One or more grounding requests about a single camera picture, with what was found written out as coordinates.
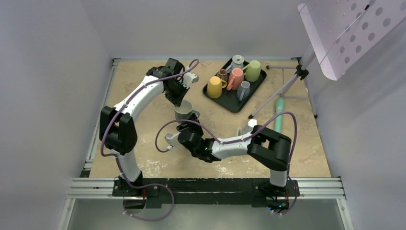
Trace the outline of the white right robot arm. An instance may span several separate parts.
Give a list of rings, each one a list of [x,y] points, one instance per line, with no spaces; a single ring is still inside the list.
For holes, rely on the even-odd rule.
[[[235,156],[251,156],[270,170],[269,189],[275,195],[287,190],[288,163],[292,140],[277,131],[249,120],[239,135],[231,138],[203,138],[198,122],[183,121],[178,133],[166,135],[173,147],[182,145],[193,157],[212,163]]]

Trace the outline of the grey-blue ceramic mug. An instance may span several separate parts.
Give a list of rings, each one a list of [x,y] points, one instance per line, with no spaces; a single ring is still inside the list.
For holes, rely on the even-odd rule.
[[[189,119],[192,115],[196,116],[196,119],[200,117],[200,113],[193,109],[193,105],[190,101],[183,99],[179,106],[174,106],[174,114],[176,120]]]

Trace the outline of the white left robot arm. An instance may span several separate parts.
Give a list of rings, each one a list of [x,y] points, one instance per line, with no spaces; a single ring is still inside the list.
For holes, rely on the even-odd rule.
[[[114,107],[102,108],[99,131],[101,155],[106,156],[104,148],[112,151],[109,155],[115,158],[119,177],[125,181],[124,190],[129,195],[137,196],[145,188],[134,155],[137,118],[162,93],[174,106],[180,106],[191,84],[198,80],[192,73],[198,64],[199,60],[194,59],[185,67],[178,60],[169,58],[164,66],[150,68],[136,89],[121,102]]]

